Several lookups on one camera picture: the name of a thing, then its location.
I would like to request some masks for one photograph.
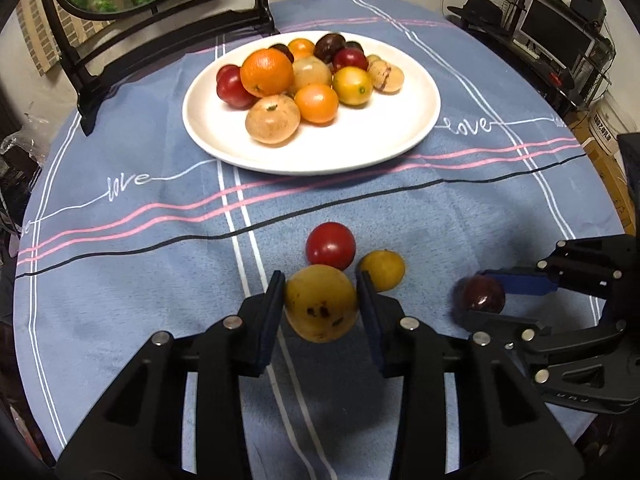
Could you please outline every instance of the blue tablecloth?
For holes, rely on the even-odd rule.
[[[356,260],[378,248],[402,254],[407,274],[391,294],[407,313],[460,337],[449,295],[463,276],[530,265],[562,238],[623,232],[560,118],[463,31],[397,0],[287,0],[272,9],[281,32],[363,34],[418,60],[440,89],[437,126],[406,155],[344,175],[281,180],[214,160],[191,141],[180,112],[198,73],[249,41],[233,38],[121,86],[89,137],[69,118],[26,212],[15,287],[20,371],[54,455],[150,334],[201,332],[236,312],[275,269],[290,276],[305,266],[306,236],[321,222],[351,228]],[[185,235],[223,236],[175,241]],[[593,326],[601,307],[558,292],[508,298],[505,313],[566,330]],[[268,373],[241,381],[254,478],[388,478],[401,380],[380,377],[362,326],[326,345],[298,338],[286,320],[282,332]],[[447,387],[455,468],[450,378]],[[190,382],[187,469],[193,405]],[[591,420],[552,409],[572,438]]]

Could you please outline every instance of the oval plate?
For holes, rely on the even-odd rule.
[[[357,34],[365,53],[377,54],[399,66],[404,86],[396,94],[374,90],[359,108],[340,105],[327,126],[304,121],[279,147],[253,140],[244,127],[246,110],[233,110],[216,94],[216,73],[228,63],[242,65],[259,48],[289,44],[295,38],[313,42],[327,34],[313,30],[290,32],[239,46],[207,66],[193,81],[182,103],[182,120],[191,139],[203,150],[229,164],[274,174],[330,174],[357,170],[410,150],[431,131],[440,115],[440,93],[431,75],[415,59],[396,47]]]

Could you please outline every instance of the clear plastic bag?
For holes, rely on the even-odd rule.
[[[50,128],[49,121],[34,116],[28,116],[28,122],[22,126],[19,132],[15,132],[5,137],[0,143],[0,155],[4,155],[12,147],[18,146],[42,167],[49,155],[49,138],[47,130]]]

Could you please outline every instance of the black hat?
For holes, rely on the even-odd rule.
[[[449,6],[447,9],[460,16],[463,20],[467,20],[471,25],[482,28],[487,32],[508,34],[500,25],[502,23],[500,7],[489,0],[467,0],[462,8]]]

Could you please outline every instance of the mirror stand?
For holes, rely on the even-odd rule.
[[[251,9],[226,10],[147,41],[105,65],[99,75],[92,75],[87,70],[86,66],[91,60],[132,34],[177,12],[212,1],[215,0],[190,0],[162,11],[158,11],[157,7],[151,6],[147,9],[150,10],[148,18],[109,38],[84,57],[81,57],[78,51],[69,43],[60,22],[60,17],[56,12],[55,1],[42,0],[53,38],[60,48],[60,65],[78,94],[78,112],[81,116],[80,125],[86,136],[90,135],[94,130],[100,105],[110,95],[114,85],[137,70],[167,56],[177,54],[190,46],[236,30],[252,28],[262,36],[278,34],[269,9],[269,0],[254,0],[254,6]]]

